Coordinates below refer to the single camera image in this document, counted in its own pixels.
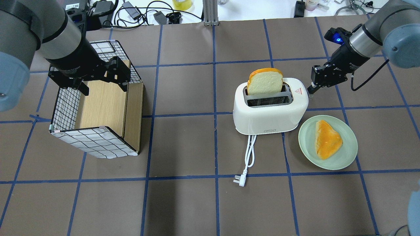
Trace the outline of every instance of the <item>white toaster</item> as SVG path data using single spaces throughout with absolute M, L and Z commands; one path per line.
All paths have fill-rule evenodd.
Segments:
M 245 135 L 291 131 L 298 126 L 308 103 L 305 86 L 295 78 L 283 78 L 281 92 L 269 94 L 248 95 L 247 83 L 243 83 L 235 92 L 235 127 Z

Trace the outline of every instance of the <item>wooden panel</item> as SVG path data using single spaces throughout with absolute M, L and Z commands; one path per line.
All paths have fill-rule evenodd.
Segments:
M 140 150 L 142 126 L 143 82 L 129 84 L 124 140 L 136 151 Z
M 117 84 L 89 81 L 89 96 L 81 95 L 76 129 L 108 126 L 124 136 L 127 93 Z

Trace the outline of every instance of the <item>blue led light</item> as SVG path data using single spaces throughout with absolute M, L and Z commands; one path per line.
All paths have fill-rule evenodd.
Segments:
M 335 33 L 333 35 L 333 42 L 337 43 L 337 44 L 340 44 L 340 45 L 344 44 L 344 40 L 340 37 L 340 35 L 338 33 Z

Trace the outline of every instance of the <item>plate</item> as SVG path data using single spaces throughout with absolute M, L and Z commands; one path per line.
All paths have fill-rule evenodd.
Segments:
M 340 149 L 326 160 L 320 159 L 315 151 L 315 129 L 319 120 L 325 120 L 343 139 Z M 327 170 L 340 170 L 349 166 L 357 155 L 357 139 L 352 129 L 340 119 L 329 115 L 317 115 L 307 119 L 299 130 L 299 146 L 306 158 Z

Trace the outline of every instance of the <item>bread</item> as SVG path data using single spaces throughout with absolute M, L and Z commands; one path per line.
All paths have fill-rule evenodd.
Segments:
M 343 139 L 337 131 L 325 120 L 316 123 L 315 150 L 322 160 L 325 160 L 336 153 L 343 145 Z
M 248 95 L 281 92 L 283 74 L 275 68 L 263 68 L 252 72 L 248 80 Z

